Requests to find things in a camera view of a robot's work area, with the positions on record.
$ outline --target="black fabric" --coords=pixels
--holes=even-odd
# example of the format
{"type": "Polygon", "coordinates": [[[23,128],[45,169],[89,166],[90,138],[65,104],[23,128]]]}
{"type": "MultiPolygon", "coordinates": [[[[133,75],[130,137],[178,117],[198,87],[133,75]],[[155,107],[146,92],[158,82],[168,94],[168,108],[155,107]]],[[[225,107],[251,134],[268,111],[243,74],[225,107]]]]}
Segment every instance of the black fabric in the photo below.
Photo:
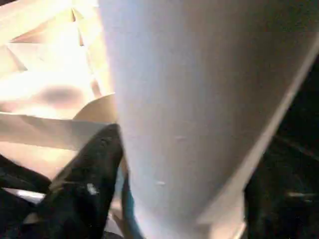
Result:
{"type": "Polygon", "coordinates": [[[123,151],[118,126],[96,134],[52,181],[33,210],[36,223],[6,233],[10,239],[100,239],[123,151]]]}
{"type": "Polygon", "coordinates": [[[0,238],[6,230],[23,221],[33,208],[32,203],[0,189],[0,238]]]}
{"type": "Polygon", "coordinates": [[[317,213],[318,172],[318,161],[274,140],[245,191],[249,238],[300,238],[317,213]]]}
{"type": "Polygon", "coordinates": [[[249,239],[319,238],[319,58],[246,190],[249,239]]]}
{"type": "Polygon", "coordinates": [[[16,1],[16,0],[0,0],[0,5],[4,5],[13,1],[16,1]]]}
{"type": "Polygon", "coordinates": [[[16,165],[0,154],[0,188],[46,193],[50,184],[47,177],[16,165]]]}

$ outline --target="white surface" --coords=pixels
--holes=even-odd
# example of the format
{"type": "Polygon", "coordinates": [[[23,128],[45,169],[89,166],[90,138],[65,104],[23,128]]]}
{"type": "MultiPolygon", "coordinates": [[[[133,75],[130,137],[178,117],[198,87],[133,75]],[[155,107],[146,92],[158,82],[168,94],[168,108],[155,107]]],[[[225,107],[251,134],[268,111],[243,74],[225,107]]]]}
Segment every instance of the white surface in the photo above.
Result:
{"type": "Polygon", "coordinates": [[[208,238],[317,53],[318,8],[276,0],[100,6],[138,224],[147,239],[208,238]]]}
{"type": "Polygon", "coordinates": [[[0,153],[52,179],[97,131],[115,122],[113,104],[112,95],[94,100],[75,120],[2,113],[0,153]]]}
{"type": "Polygon", "coordinates": [[[245,199],[242,193],[232,205],[229,205],[228,210],[220,215],[218,220],[215,220],[210,228],[210,239],[240,239],[245,231],[245,199]]]}

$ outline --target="black cloth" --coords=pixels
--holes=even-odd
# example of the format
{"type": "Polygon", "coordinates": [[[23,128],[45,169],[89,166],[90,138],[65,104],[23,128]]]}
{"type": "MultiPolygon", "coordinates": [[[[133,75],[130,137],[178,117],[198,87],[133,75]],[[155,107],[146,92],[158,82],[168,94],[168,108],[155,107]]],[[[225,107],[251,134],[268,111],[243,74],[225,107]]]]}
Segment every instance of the black cloth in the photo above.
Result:
{"type": "Polygon", "coordinates": [[[0,187],[46,193],[51,181],[34,171],[16,165],[0,154],[0,187]]]}
{"type": "MultiPolygon", "coordinates": [[[[18,199],[17,208],[24,206],[25,210],[5,226],[1,238],[102,238],[122,157],[118,126],[104,127],[52,181],[37,206],[18,199]]],[[[14,214],[16,210],[8,210],[7,216],[9,211],[14,214]]]]}
{"type": "Polygon", "coordinates": [[[319,57],[246,190],[250,239],[319,238],[319,57]]]}
{"type": "Polygon", "coordinates": [[[34,204],[0,189],[0,238],[6,230],[20,224],[33,208],[34,204]]]}

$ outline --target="white fleck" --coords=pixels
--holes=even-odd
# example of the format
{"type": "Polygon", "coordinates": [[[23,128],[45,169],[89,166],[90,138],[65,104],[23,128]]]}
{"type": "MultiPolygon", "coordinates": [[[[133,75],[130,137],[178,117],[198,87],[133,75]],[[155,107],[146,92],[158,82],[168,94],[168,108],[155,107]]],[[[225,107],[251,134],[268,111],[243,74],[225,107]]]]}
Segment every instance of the white fleck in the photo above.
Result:
{"type": "Polygon", "coordinates": [[[156,184],[159,186],[165,186],[166,183],[163,181],[157,181],[156,184]]]}
{"type": "Polygon", "coordinates": [[[38,217],[37,213],[31,213],[24,219],[23,224],[34,224],[40,221],[41,220],[38,217]]]}
{"type": "Polygon", "coordinates": [[[289,192],[288,196],[290,197],[313,197],[315,196],[315,193],[298,193],[298,192],[289,192]]]}
{"type": "Polygon", "coordinates": [[[185,136],[178,135],[178,136],[175,136],[175,139],[181,141],[181,140],[186,139],[186,137],[185,137],[185,136]]]}
{"type": "Polygon", "coordinates": [[[289,97],[289,98],[292,98],[293,96],[295,96],[296,95],[296,91],[289,91],[288,93],[287,93],[287,97],[289,97]]]}
{"type": "Polygon", "coordinates": [[[96,195],[99,193],[98,190],[94,187],[94,185],[92,183],[88,183],[86,186],[87,186],[88,192],[91,195],[96,195]]]}

